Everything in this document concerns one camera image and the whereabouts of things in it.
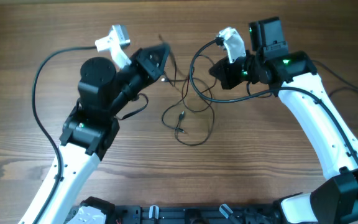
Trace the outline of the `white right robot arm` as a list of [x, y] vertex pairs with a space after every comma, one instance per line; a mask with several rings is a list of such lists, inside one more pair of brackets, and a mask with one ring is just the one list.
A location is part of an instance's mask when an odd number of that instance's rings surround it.
[[227, 55], [210, 68], [225, 90], [242, 82], [263, 83], [291, 111], [310, 141], [323, 170], [324, 184], [279, 203], [287, 223], [358, 221], [358, 139], [332, 104], [309, 56], [291, 53], [279, 18], [249, 24], [247, 50], [235, 28], [220, 30], [215, 43]]

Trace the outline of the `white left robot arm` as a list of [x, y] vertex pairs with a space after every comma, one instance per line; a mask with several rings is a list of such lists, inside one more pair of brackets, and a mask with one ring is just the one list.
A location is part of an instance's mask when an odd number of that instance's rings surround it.
[[136, 51], [120, 70], [105, 57], [80, 68], [80, 97], [53, 145], [55, 158], [21, 223], [63, 223], [83, 185], [99, 166], [119, 131], [118, 112], [164, 73], [170, 46]]

